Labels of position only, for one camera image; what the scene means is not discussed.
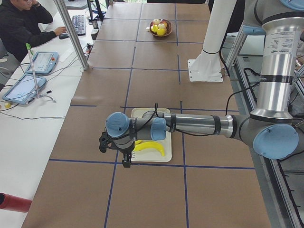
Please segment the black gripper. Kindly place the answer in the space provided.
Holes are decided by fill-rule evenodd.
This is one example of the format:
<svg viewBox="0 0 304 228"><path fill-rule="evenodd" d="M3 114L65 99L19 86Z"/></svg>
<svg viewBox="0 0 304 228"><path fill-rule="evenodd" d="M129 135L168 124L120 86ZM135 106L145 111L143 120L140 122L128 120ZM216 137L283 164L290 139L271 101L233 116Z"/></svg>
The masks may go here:
<svg viewBox="0 0 304 228"><path fill-rule="evenodd" d="M134 142L128 142L126 144L115 144L118 148L118 150L125 154L122 160L122 164L124 167L130 167L131 166L131 159L132 159L132 151L134 150Z"/></svg>

